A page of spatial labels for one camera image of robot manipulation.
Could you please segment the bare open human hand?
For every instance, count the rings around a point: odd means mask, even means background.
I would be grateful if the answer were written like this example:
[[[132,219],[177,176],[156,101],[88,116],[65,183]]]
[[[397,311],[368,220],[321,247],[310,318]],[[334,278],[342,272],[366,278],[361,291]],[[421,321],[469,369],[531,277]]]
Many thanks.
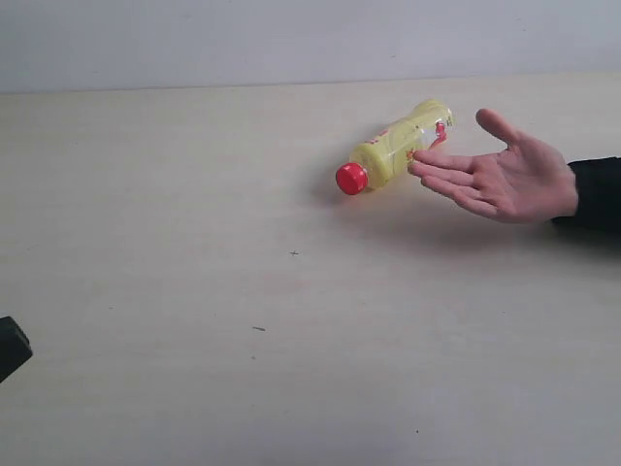
[[[507,147],[476,156],[419,150],[409,173],[460,208],[499,222],[526,224],[575,214],[575,174],[560,152],[494,111],[481,109],[475,119]]]

